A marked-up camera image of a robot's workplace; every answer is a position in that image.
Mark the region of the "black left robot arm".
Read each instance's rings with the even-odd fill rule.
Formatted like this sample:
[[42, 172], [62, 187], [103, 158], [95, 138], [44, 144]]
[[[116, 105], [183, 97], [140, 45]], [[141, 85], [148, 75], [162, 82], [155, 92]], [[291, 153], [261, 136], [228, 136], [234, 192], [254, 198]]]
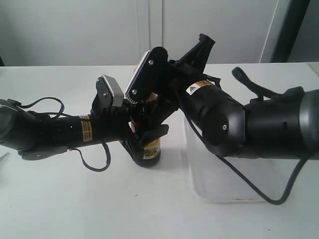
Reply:
[[143, 157], [145, 147], [168, 133], [167, 124], [143, 126], [133, 132], [129, 123], [135, 108], [106, 106], [94, 99], [88, 115], [38, 113], [32, 105], [15, 100], [0, 102], [0, 144], [14, 149], [24, 160], [41, 160], [76, 148], [118, 141], [132, 159]]

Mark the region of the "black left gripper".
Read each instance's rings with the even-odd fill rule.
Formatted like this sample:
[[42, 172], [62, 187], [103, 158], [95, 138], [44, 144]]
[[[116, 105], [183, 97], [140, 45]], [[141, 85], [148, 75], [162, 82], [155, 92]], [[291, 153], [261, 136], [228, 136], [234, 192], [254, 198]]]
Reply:
[[[105, 108], [102, 101], [95, 98], [91, 108], [91, 122], [93, 129], [93, 140], [95, 142], [119, 141], [132, 159], [140, 157], [140, 147], [129, 126], [130, 106], [127, 100], [120, 107]], [[137, 134], [139, 144], [145, 147], [154, 140], [168, 133], [168, 124], [156, 125], [153, 128], [139, 127]]]

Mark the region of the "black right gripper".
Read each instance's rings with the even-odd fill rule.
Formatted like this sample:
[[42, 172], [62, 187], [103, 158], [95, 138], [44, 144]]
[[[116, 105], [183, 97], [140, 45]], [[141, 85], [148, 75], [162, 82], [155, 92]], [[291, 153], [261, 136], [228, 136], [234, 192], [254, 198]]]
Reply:
[[[178, 109], [176, 92], [186, 85], [187, 81], [199, 77], [206, 66], [215, 42], [201, 33], [198, 43], [178, 60], [167, 58], [167, 69], [153, 91], [160, 98], [157, 115], [162, 123]], [[130, 117], [137, 112], [138, 105], [130, 103]]]

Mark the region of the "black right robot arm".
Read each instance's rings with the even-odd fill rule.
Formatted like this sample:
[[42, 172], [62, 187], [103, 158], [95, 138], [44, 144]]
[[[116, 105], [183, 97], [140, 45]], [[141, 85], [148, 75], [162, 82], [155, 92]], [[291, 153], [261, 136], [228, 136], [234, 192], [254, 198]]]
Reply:
[[319, 157], [319, 92], [294, 87], [276, 93], [252, 82], [240, 68], [233, 77], [255, 97], [241, 104], [204, 73], [214, 40], [198, 43], [178, 60], [155, 47], [145, 53], [126, 89], [133, 104], [156, 94], [184, 112], [201, 130], [206, 148], [221, 157], [300, 159]]

